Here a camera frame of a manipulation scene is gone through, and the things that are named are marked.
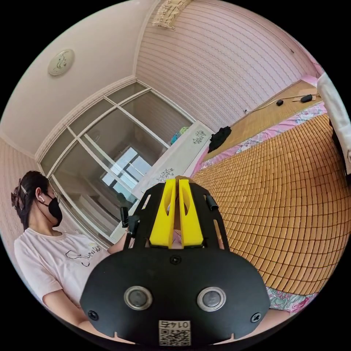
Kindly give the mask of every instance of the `white cloth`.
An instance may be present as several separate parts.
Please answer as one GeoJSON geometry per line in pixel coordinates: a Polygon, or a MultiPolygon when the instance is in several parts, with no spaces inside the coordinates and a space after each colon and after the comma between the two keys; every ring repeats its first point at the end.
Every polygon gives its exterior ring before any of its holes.
{"type": "Polygon", "coordinates": [[[109,256],[85,235],[51,237],[30,228],[15,240],[14,250],[25,279],[41,301],[46,294],[63,289],[76,306],[91,271],[109,256]]]}
{"type": "Polygon", "coordinates": [[[319,77],[317,91],[324,101],[325,109],[340,142],[346,164],[346,173],[351,174],[351,122],[345,105],[326,73],[319,77]]]}

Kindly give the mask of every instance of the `black face mask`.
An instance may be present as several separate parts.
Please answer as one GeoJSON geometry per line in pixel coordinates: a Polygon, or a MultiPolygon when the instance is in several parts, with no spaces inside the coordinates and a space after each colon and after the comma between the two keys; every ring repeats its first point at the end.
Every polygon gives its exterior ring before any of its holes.
{"type": "Polygon", "coordinates": [[[62,221],[62,212],[57,198],[52,198],[51,196],[49,196],[49,198],[51,199],[50,203],[48,205],[43,205],[47,206],[49,208],[50,214],[57,219],[57,224],[53,226],[53,228],[55,228],[58,227],[62,221]]]}

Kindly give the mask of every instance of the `sliding glass door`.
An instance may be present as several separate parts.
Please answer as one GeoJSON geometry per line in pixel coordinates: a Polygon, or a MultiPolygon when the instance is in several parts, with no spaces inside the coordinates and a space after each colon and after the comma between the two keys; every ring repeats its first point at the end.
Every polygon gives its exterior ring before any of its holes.
{"type": "Polygon", "coordinates": [[[135,82],[67,125],[41,166],[73,218],[108,246],[118,239],[120,208],[135,208],[134,189],[168,150],[174,133],[191,124],[135,82]]]}

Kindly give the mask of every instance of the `ceiling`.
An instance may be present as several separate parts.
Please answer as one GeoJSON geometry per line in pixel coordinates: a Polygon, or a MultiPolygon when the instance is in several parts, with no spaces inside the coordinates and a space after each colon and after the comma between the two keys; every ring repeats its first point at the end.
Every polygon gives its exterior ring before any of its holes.
{"type": "Polygon", "coordinates": [[[75,106],[131,76],[139,33],[154,2],[131,0],[111,6],[57,37],[17,84],[1,119],[0,136],[34,157],[45,137],[75,106]],[[48,64],[64,49],[74,50],[75,62],[67,73],[52,77],[48,64]]]}

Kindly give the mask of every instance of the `qr code sticker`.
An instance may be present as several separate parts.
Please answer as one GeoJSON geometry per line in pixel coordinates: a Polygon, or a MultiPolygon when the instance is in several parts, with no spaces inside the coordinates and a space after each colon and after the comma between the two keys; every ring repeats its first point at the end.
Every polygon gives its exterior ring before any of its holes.
{"type": "Polygon", "coordinates": [[[190,346],[190,321],[159,321],[160,346],[190,346]]]}

